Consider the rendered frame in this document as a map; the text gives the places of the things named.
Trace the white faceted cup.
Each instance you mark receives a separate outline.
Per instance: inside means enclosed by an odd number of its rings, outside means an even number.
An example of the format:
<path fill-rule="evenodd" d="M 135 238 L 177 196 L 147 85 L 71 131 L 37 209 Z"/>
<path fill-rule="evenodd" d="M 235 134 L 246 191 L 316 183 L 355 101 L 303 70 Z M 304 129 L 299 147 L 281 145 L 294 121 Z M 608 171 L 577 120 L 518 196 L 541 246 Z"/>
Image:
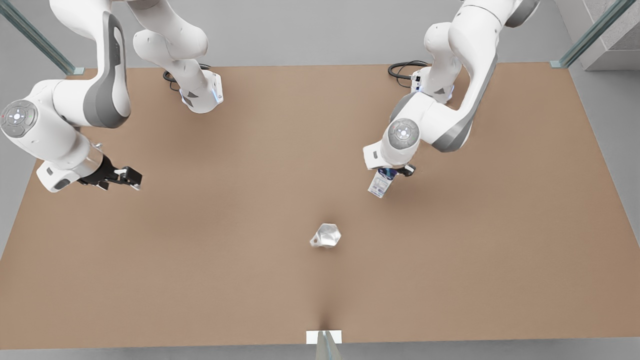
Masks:
<path fill-rule="evenodd" d="M 323 223 L 311 238 L 310 244 L 313 248 L 334 248 L 341 237 L 342 234 L 336 224 Z"/>

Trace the grey concrete block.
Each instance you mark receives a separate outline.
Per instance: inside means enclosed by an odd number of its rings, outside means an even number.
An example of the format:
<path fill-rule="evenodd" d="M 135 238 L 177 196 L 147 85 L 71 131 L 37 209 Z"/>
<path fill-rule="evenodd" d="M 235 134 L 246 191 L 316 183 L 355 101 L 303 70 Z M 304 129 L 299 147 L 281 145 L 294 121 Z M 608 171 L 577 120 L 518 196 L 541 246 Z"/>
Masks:
<path fill-rule="evenodd" d="M 576 43 L 615 0 L 554 0 Z M 576 60 L 586 71 L 640 71 L 640 0 L 636 0 Z"/>

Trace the white carton with blue print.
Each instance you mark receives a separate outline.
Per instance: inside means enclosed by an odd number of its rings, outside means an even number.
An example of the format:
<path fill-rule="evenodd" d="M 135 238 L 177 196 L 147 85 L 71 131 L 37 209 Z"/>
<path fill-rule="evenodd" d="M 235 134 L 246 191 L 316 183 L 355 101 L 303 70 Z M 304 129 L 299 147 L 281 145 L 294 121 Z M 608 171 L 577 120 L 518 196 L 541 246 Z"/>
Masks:
<path fill-rule="evenodd" d="M 378 168 L 376 173 L 374 174 L 374 178 L 372 179 L 368 191 L 377 196 L 377 198 L 382 198 L 384 194 L 386 194 L 387 190 L 391 186 L 394 178 L 398 175 L 398 171 L 393 168 Z"/>

